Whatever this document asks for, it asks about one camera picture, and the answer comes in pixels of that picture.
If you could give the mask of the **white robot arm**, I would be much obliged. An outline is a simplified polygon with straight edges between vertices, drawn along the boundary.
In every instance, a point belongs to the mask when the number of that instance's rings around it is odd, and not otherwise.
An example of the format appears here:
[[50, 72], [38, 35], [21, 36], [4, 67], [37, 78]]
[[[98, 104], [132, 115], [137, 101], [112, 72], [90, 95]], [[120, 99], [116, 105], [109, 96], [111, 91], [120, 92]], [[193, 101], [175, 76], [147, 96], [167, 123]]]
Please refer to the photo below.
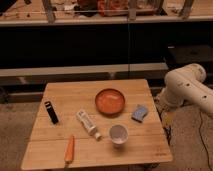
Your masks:
[[165, 87], [157, 95], [158, 104], [169, 111], [187, 100], [213, 119], [213, 89], [203, 84], [205, 79], [206, 71], [197, 63], [169, 71], [164, 77]]

